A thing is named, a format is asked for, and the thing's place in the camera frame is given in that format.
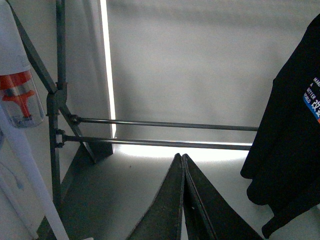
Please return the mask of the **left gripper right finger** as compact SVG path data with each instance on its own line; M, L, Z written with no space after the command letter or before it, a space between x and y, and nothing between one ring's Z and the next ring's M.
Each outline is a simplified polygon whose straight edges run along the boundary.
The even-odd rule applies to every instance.
M195 162L185 167L184 216L190 240L261 240L262 237L225 201Z

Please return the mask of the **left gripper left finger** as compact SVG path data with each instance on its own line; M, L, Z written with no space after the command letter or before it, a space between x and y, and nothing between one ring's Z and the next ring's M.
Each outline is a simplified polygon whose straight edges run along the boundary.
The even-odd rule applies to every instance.
M128 240L179 240L182 231L185 168L177 153L151 205Z

